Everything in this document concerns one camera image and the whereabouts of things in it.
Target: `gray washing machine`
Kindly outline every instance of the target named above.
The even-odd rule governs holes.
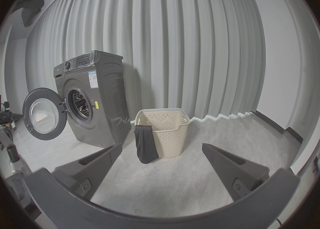
[[[108,147],[123,143],[131,129],[122,57],[101,51],[80,55],[54,68],[58,94],[33,90],[24,102],[24,123],[36,138],[50,140],[66,121],[75,137]]]

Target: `curtain fold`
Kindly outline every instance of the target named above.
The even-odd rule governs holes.
[[[265,63],[254,0],[55,0],[26,47],[28,90],[91,50],[123,56],[130,119],[179,107],[191,118],[250,111]]]

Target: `door glass window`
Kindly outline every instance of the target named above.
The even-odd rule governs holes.
[[[41,98],[33,102],[30,108],[30,121],[33,128],[46,134],[53,131],[59,121],[59,113],[54,103],[48,99]]]

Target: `energy label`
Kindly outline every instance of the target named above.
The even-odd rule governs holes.
[[[91,88],[99,88],[98,87],[98,79],[97,79],[97,72],[96,71],[89,71],[89,82]]]

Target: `control panel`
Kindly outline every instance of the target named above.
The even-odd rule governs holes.
[[[88,67],[92,66],[94,64],[94,53],[90,52],[87,54],[83,54],[80,56],[77,56],[69,61],[66,61],[64,63],[63,67],[63,74],[76,70],[78,68]]]

